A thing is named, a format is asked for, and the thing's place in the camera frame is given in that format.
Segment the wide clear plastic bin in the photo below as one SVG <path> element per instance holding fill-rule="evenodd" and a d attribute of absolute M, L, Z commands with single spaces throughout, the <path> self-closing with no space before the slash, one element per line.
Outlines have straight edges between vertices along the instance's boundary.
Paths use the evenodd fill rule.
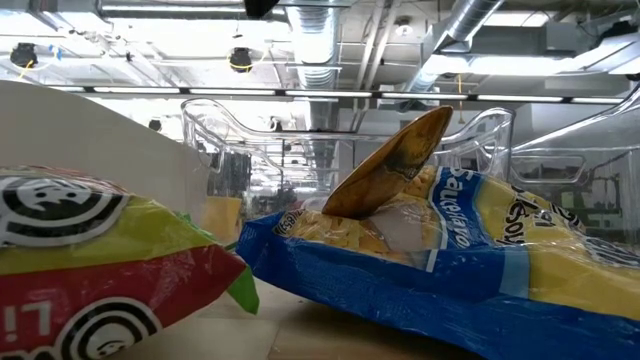
<path fill-rule="evenodd" d="M 221 103 L 195 99 L 181 106 L 186 143 L 209 170 L 208 196 L 242 201 L 245 221 L 298 206 L 319 209 L 329 193 L 385 141 L 384 135 L 331 130 L 284 130 L 278 120 L 257 130 Z M 509 176 L 514 111 L 490 108 L 443 136 L 428 164 Z M 334 140 L 329 169 L 316 169 L 311 141 Z"/>

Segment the silver spiral ventilation duct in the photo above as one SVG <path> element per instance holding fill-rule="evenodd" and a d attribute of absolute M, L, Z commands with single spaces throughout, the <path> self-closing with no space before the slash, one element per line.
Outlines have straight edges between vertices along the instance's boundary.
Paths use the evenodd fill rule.
<path fill-rule="evenodd" d="M 456 0 L 450 16 L 430 25 L 421 44 L 421 65 L 403 87 L 403 92 L 425 93 L 440 75 L 451 70 L 454 60 L 445 53 L 469 53 L 473 37 L 505 0 Z"/>

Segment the narrow clear plastic bin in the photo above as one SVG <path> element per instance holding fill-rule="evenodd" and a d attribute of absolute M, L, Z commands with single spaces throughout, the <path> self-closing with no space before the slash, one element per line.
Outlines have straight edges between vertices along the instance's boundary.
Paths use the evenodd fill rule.
<path fill-rule="evenodd" d="M 514 147 L 510 181 L 640 253 L 640 83 L 620 104 Z"/>

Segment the silver corrugated ventilation duct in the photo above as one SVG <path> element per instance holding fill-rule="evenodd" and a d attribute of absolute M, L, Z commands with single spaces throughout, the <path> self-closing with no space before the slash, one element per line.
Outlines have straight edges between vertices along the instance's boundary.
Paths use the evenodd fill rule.
<path fill-rule="evenodd" d="M 336 60 L 340 11 L 320 6 L 288 7 L 292 43 L 299 83 L 304 90 L 334 90 L 338 71 L 331 69 Z M 329 100 L 309 101 L 309 130 L 337 130 L 338 110 Z M 311 141 L 316 169 L 329 169 L 335 141 Z"/>

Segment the blue yellow noodle packet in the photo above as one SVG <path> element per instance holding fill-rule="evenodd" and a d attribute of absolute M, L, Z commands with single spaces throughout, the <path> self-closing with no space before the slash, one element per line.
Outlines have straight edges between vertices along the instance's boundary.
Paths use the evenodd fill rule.
<path fill-rule="evenodd" d="M 640 253 L 471 170 L 426 167 L 362 220 L 249 221 L 237 251 L 280 289 L 488 360 L 640 360 Z"/>

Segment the red green noodle packet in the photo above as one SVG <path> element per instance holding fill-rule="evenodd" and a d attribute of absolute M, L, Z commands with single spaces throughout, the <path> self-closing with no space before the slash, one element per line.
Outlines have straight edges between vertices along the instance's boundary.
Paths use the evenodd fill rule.
<path fill-rule="evenodd" d="M 186 214 L 112 182 L 0 167 L 0 360 L 103 360 L 230 295 L 248 266 Z"/>

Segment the long ceiling light strip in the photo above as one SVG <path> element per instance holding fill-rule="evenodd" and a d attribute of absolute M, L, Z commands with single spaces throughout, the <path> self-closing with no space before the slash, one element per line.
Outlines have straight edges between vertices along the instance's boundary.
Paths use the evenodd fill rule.
<path fill-rule="evenodd" d="M 254 88 L 170 88 L 170 87 L 116 87 L 116 86 L 53 86 L 53 89 L 77 94 L 128 94 L 128 95 L 202 95 L 222 97 L 292 97 L 327 99 L 384 99 L 384 100 L 437 100 L 460 102 L 519 102 L 519 103 L 568 103 L 580 105 L 618 105 L 618 97 L 571 97 L 540 95 L 495 95 L 462 93 L 406 93 L 385 91 L 339 90 L 287 90 Z"/>

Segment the black ceiling device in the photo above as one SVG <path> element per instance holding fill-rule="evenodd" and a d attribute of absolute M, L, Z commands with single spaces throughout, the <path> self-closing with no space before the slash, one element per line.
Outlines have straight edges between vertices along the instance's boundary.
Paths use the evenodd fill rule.
<path fill-rule="evenodd" d="M 236 47 L 229 56 L 229 66 L 237 73 L 248 73 L 253 67 L 250 49 L 245 47 Z"/>
<path fill-rule="evenodd" d="M 38 57 L 33 43 L 18 43 L 10 54 L 13 65 L 21 68 L 31 68 L 38 64 Z"/>

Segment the gold spoon green handle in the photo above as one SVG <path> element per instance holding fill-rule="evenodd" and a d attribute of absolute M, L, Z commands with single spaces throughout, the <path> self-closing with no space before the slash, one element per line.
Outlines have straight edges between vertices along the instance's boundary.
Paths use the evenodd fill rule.
<path fill-rule="evenodd" d="M 322 213 L 352 219 L 373 214 L 417 176 L 439 145 L 452 114 L 452 107 L 439 106 L 399 130 L 333 190 Z"/>

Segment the white plastic tray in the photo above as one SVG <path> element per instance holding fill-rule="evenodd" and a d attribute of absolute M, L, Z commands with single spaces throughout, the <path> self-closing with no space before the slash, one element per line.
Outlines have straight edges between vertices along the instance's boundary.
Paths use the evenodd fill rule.
<path fill-rule="evenodd" d="M 0 166 L 77 170 L 200 224 L 208 171 L 198 153 L 92 100 L 0 80 Z"/>

